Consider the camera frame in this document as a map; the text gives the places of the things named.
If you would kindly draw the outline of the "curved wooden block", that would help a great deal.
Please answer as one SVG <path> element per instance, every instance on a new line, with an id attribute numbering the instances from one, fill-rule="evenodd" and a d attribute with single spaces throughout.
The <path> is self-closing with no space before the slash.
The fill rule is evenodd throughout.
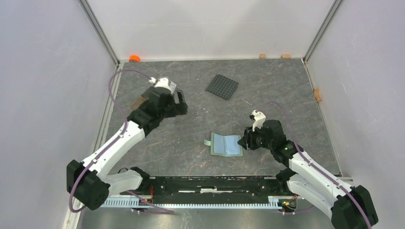
<path id="1" fill-rule="evenodd" d="M 316 100 L 317 103 L 322 101 L 322 97 L 320 95 L 320 89 L 319 88 L 315 88 L 313 90 L 313 94 L 314 94 L 314 97 L 315 97 L 315 100 Z"/>

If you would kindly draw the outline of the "left aluminium frame post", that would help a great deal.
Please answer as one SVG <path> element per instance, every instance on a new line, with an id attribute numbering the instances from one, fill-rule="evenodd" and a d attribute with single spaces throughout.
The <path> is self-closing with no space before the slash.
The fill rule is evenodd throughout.
<path id="1" fill-rule="evenodd" d="M 104 30 L 102 29 L 101 24 L 99 23 L 95 13 L 93 12 L 89 2 L 87 0 L 78 0 L 79 4 L 81 5 L 82 9 L 84 10 L 89 22 L 91 23 L 92 27 L 94 28 L 97 36 L 99 37 L 100 41 L 102 42 L 104 48 L 106 49 L 110 59 L 115 64 L 115 66 L 119 66 L 120 59 L 117 57 L 115 51 L 111 43 L 109 42 Z"/>

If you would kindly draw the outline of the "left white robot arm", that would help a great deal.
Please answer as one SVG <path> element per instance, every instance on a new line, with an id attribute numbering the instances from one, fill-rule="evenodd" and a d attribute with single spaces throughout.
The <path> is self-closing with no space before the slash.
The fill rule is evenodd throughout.
<path id="1" fill-rule="evenodd" d="M 125 117 L 123 125 L 102 147 L 81 162 L 72 160 L 67 165 L 66 186 L 73 213 L 81 211 L 74 208 L 74 198 L 95 210 L 111 195 L 126 191 L 142 195 L 149 191 L 148 176 L 138 168 L 113 175 L 109 172 L 135 144 L 159 127 L 163 119 L 187 114 L 188 106 L 180 89 L 171 91 L 151 86 L 139 99 L 140 105 Z"/>

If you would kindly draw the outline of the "dark grey lego baseplate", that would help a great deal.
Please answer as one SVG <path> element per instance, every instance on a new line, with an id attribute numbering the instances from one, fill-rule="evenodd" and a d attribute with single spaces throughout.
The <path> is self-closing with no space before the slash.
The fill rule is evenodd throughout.
<path id="1" fill-rule="evenodd" d="M 214 76 L 205 90 L 224 100 L 229 100 L 236 91 L 238 85 L 238 82 L 221 74 L 217 74 Z"/>

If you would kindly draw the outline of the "orange round cap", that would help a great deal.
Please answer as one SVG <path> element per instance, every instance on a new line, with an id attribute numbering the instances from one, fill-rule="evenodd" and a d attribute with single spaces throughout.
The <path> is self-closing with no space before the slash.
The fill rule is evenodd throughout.
<path id="1" fill-rule="evenodd" d="M 140 57 L 137 55 L 131 55 L 128 59 L 129 62 L 140 62 Z"/>

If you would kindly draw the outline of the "green card holder wallet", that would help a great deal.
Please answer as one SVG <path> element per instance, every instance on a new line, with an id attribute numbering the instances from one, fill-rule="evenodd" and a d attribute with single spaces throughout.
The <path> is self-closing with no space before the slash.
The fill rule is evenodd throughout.
<path id="1" fill-rule="evenodd" d="M 211 155 L 236 157 L 243 156 L 243 148 L 238 144 L 240 135 L 211 134 L 211 140 L 204 140 L 204 144 L 210 147 Z"/>

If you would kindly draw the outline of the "right aluminium frame post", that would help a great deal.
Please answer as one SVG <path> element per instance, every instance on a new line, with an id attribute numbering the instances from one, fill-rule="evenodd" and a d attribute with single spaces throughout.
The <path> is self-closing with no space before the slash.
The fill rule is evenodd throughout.
<path id="1" fill-rule="evenodd" d="M 337 14 L 338 10 L 340 9 L 344 0 L 334 0 L 332 6 L 330 7 L 326 17 L 324 18 L 321 26 L 319 27 L 317 33 L 315 34 L 314 39 L 312 40 L 306 54 L 302 58 L 305 65 L 308 64 L 309 59 L 312 57 L 313 53 L 315 52 L 318 44 L 320 43 L 322 37 L 324 36 L 325 32 L 327 31 L 328 27 L 330 26 L 331 22 L 333 21 L 335 15 Z"/>

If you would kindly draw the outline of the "aluminium frame post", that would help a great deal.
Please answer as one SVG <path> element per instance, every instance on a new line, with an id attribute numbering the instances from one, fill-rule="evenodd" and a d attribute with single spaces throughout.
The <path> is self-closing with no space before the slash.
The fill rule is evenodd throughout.
<path id="1" fill-rule="evenodd" d="M 78 0 L 79 4 L 81 5 L 82 9 L 84 10 L 89 22 L 91 23 L 92 27 L 94 28 L 97 36 L 99 37 L 100 41 L 102 42 L 104 48 L 106 49 L 110 59 L 115 64 L 115 66 L 119 66 L 120 59 L 117 57 L 115 51 L 111 43 L 109 42 L 104 30 L 102 29 L 101 24 L 99 23 L 95 13 L 93 12 L 89 2 L 87 0 Z"/>
<path id="2" fill-rule="evenodd" d="M 330 26 L 331 22 L 333 21 L 335 15 L 337 14 L 338 10 L 340 9 L 344 0 L 334 0 L 332 6 L 330 7 L 326 17 L 324 18 L 321 26 L 319 27 L 317 33 L 315 34 L 314 39 L 312 40 L 306 54 L 302 58 L 305 65 L 308 64 L 309 59 L 312 57 L 313 53 L 315 52 L 318 44 L 320 43 L 322 37 L 324 36 L 325 32 L 327 31 L 328 27 Z"/>

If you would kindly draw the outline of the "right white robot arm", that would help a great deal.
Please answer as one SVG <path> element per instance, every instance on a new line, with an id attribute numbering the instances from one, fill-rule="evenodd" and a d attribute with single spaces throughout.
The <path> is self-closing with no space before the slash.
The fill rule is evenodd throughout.
<path id="1" fill-rule="evenodd" d="M 276 189 L 282 195 L 297 194 L 320 211 L 336 229 L 370 229 L 379 221 L 370 192 L 363 186 L 352 186 L 336 177 L 294 141 L 288 140 L 278 120 L 267 120 L 260 126 L 246 127 L 238 141 L 246 150 L 263 148 L 286 169 L 276 178 Z"/>

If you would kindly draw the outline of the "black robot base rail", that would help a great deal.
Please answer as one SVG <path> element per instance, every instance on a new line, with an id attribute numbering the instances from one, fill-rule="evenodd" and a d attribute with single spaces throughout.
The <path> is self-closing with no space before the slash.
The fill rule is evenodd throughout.
<path id="1" fill-rule="evenodd" d="M 156 176 L 143 181 L 135 192 L 157 204 L 265 203 L 268 197 L 294 196 L 286 184 L 266 176 Z"/>

